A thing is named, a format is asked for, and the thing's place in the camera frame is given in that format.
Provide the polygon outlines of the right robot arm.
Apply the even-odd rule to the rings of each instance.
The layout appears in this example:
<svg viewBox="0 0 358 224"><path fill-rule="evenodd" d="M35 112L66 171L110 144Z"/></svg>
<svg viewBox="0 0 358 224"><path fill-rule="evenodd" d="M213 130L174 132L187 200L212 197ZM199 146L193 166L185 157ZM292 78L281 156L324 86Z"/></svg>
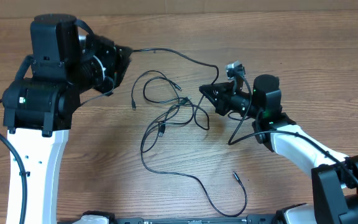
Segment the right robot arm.
<svg viewBox="0 0 358 224"><path fill-rule="evenodd" d="M271 223L358 223L358 155L336 152L307 135L282 111L279 79L259 75L251 93L242 78L201 85L199 91L220 115L252 118L255 137L270 151L286 157L312 180L313 204L278 210Z"/></svg>

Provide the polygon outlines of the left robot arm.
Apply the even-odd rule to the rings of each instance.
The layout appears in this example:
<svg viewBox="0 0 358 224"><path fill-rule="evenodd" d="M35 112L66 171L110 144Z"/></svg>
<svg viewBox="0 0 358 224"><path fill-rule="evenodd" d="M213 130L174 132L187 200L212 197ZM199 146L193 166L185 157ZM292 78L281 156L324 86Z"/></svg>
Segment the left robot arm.
<svg viewBox="0 0 358 224"><path fill-rule="evenodd" d="M30 25L32 53L2 95L11 153L8 223L56 223L60 165L80 96L112 95L132 49L96 35L69 14L43 14Z"/></svg>

